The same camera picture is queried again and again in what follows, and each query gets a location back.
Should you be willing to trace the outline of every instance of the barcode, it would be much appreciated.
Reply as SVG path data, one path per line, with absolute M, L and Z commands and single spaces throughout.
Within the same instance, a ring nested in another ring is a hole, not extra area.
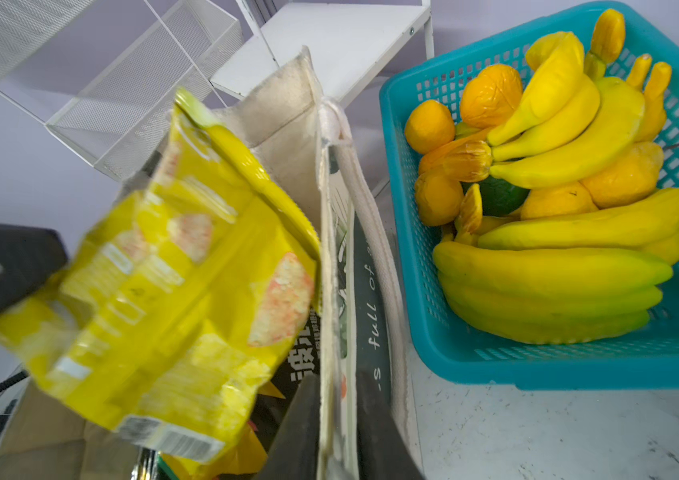
M 160 426 L 160 420 L 129 416 L 118 427 L 118 435 L 127 442 L 144 445 Z
M 210 460 L 211 457 L 216 455 L 219 451 L 219 449 L 217 449 L 216 452 L 214 452 L 214 447 L 215 446 L 209 442 L 201 440 L 200 438 L 189 437 L 182 433 L 169 430 L 158 443 L 156 450 L 161 453 L 189 458 L 196 462 L 205 462 Z

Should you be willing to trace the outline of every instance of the green fruit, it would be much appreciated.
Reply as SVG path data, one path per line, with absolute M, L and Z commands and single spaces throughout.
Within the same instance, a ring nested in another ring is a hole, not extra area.
M 479 182 L 484 215 L 506 216 L 524 204 L 529 190 L 489 176 Z
M 469 137 L 472 134 L 477 134 L 479 131 L 481 131 L 479 128 L 470 127 L 469 125 L 465 124 L 464 121 L 461 121 L 457 124 L 456 135 L 454 136 L 454 139 L 459 140 L 460 138 Z

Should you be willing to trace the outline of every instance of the chip bag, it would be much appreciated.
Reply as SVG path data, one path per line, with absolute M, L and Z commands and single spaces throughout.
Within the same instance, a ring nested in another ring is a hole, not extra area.
M 150 186 L 0 315 L 0 343 L 87 420 L 211 464 L 250 434 L 258 390 L 305 326 L 318 259 L 302 211 L 180 89 Z

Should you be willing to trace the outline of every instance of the blue plastic basket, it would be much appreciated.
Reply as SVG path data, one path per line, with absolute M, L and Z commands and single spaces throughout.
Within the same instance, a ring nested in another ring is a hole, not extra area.
M 569 346 L 529 346 L 472 329 L 446 303 L 431 251 L 440 229 L 423 226 L 414 202 L 421 155 L 406 143 L 403 127 L 414 108 L 433 98 L 449 106 L 459 121 L 459 101 L 467 82 L 490 64 L 512 65 L 527 82 L 524 60 L 529 45 L 542 35 L 574 32 L 588 45 L 598 16 L 607 8 L 622 12 L 627 25 L 625 49 L 607 75 L 625 78 L 639 54 L 673 67 L 666 96 L 668 122 L 657 142 L 679 144 L 679 47 L 630 7 L 593 2 L 512 28 L 395 75 L 380 93 L 414 345 L 425 365 L 460 383 L 513 383 L 522 389 L 679 388 L 679 263 L 661 286 L 663 302 L 651 310 L 649 325 L 617 339 Z M 660 187 L 679 186 L 679 148 L 666 152 Z

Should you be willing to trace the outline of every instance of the shelf leg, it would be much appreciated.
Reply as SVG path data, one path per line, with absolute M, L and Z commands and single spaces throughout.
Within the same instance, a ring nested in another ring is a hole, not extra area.
M 433 44 L 433 17 L 430 15 L 425 22 L 425 57 L 428 60 L 435 56 L 435 46 Z

